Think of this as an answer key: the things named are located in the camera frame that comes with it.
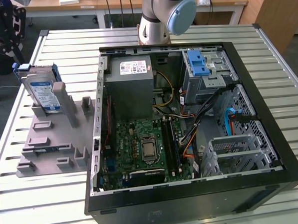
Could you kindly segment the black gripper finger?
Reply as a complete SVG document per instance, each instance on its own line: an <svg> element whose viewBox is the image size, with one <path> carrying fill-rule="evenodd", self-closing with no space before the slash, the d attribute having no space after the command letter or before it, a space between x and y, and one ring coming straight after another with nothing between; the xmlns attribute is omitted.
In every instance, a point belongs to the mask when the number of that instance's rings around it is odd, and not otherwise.
<svg viewBox="0 0 298 224"><path fill-rule="evenodd" d="M24 64L21 40L25 36L26 9L18 6L5 7L1 13L1 20L3 24L2 38L8 55L13 57L18 64Z"/></svg>

